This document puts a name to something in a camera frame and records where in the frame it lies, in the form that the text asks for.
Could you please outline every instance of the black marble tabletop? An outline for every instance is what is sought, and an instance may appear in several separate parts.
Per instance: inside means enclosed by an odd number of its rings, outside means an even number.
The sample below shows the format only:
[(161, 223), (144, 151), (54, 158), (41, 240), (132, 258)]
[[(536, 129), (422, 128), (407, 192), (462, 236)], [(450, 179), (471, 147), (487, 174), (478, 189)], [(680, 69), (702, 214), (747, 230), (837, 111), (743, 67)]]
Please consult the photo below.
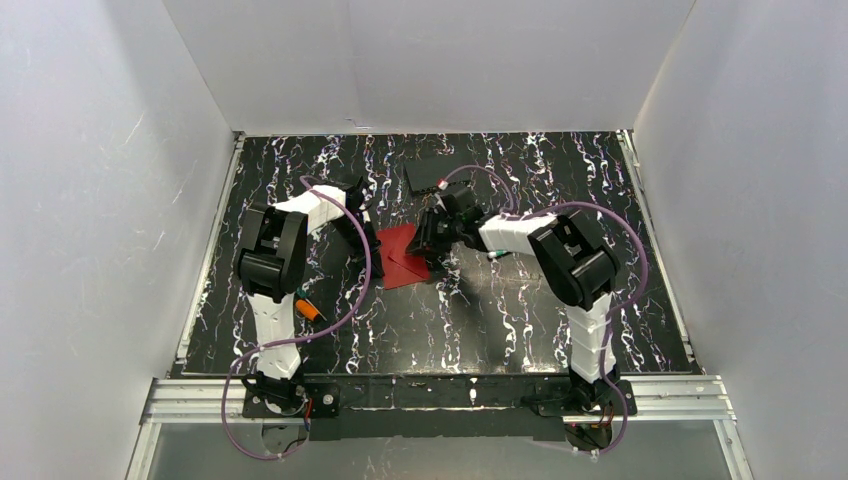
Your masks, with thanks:
[[(623, 155), (613, 132), (456, 135), (343, 135), (249, 138), (245, 141), (186, 362), (174, 375), (220, 375), (256, 340), (253, 315), (232, 262), (251, 202), (274, 203), (304, 191), (300, 175), (367, 177), (378, 228), (414, 223), (432, 205), (413, 196), (403, 164), (422, 155), (462, 154), (493, 167), (510, 185), (520, 210), (566, 200), (607, 206), (639, 232), (650, 258), (647, 292), (614, 319), (613, 350), (624, 372), (691, 372), (668, 293), (648, 242)], [(483, 173), (473, 191), (492, 209), (505, 195)], [(607, 241), (623, 260), (615, 301), (637, 284), (635, 249), (613, 221), (600, 218)], [(312, 235), (304, 288), (335, 321), (360, 295), (362, 274), (331, 226)], [(461, 245), (427, 283), (384, 290), (380, 281), (350, 325), (300, 347), (304, 373), (450, 374), (562, 372), (570, 352), (563, 304), (551, 293), (536, 259), (490, 262)], [(299, 332), (313, 327), (296, 317)]]

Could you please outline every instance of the red cloth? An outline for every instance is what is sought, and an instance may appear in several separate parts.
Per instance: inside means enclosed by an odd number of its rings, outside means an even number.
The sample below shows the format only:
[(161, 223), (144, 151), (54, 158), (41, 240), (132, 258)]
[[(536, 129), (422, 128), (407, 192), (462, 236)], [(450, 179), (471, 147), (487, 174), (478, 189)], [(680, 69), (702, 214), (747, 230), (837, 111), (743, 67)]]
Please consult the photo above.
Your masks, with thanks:
[(383, 288), (386, 290), (430, 279), (424, 258), (406, 254), (406, 246), (414, 236), (415, 225), (411, 223), (377, 232), (377, 239), (382, 243), (380, 258), (386, 274), (383, 277)]

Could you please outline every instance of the glass panel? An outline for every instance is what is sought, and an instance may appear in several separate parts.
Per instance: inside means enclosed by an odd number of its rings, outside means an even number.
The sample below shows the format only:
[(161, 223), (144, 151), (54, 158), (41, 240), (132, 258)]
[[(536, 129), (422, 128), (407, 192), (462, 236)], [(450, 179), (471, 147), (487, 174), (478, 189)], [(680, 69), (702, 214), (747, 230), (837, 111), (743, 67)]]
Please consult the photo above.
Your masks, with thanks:
[[(245, 447), (265, 452), (257, 425), (233, 425)], [(295, 438), (288, 428), (274, 443)], [(520, 437), (367, 438), (311, 442), (285, 462), (252, 460), (220, 425), (162, 426), (150, 478), (729, 479), (711, 421), (632, 422), (624, 441), (593, 463), (563, 443)]]

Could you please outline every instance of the orange marker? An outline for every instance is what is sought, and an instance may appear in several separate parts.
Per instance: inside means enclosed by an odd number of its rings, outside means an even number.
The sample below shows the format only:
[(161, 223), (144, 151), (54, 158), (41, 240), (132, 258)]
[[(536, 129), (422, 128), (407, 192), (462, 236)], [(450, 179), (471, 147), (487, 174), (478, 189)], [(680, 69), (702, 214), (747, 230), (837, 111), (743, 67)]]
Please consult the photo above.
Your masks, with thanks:
[(310, 322), (323, 322), (325, 320), (324, 316), (321, 315), (321, 312), (315, 308), (315, 305), (312, 305), (312, 303), (305, 298), (298, 298), (294, 302), (294, 306), (297, 308), (297, 311)]

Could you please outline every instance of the white enclosure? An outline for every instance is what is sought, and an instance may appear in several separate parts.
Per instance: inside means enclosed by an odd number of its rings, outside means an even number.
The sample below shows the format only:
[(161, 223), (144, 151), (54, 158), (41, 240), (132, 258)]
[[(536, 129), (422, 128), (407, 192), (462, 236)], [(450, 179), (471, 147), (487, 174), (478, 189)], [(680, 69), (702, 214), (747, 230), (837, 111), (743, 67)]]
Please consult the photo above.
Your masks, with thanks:
[(123, 477), (233, 131), (631, 127), (754, 474), (844, 476), (848, 5), (693, 3), (0, 2), (0, 476)]
[(0, 476), (123, 478), (232, 145), (161, 3), (0, 4)]
[(698, 2), (636, 123), (698, 359), (758, 478), (844, 478), (848, 6)]
[(692, 0), (165, 0), (250, 134), (630, 128)]

